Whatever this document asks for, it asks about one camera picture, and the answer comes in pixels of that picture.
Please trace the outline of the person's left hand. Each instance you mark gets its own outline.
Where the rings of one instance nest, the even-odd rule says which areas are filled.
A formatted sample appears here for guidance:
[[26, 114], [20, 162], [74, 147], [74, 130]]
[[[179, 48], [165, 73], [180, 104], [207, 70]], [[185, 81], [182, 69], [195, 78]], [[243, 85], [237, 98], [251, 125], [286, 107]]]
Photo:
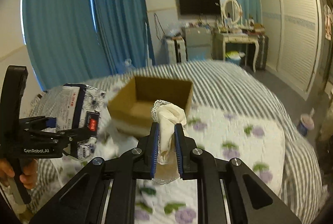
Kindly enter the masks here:
[[[36, 159], [30, 161], [23, 170], [20, 175], [20, 181], [23, 183], [24, 187], [31, 190], [35, 187], [37, 182], [37, 170], [38, 170], [38, 162]], [[6, 159], [1, 159], [0, 161], [0, 177], [1, 184], [5, 187], [9, 185], [8, 179], [14, 178], [15, 173], [10, 163]]]

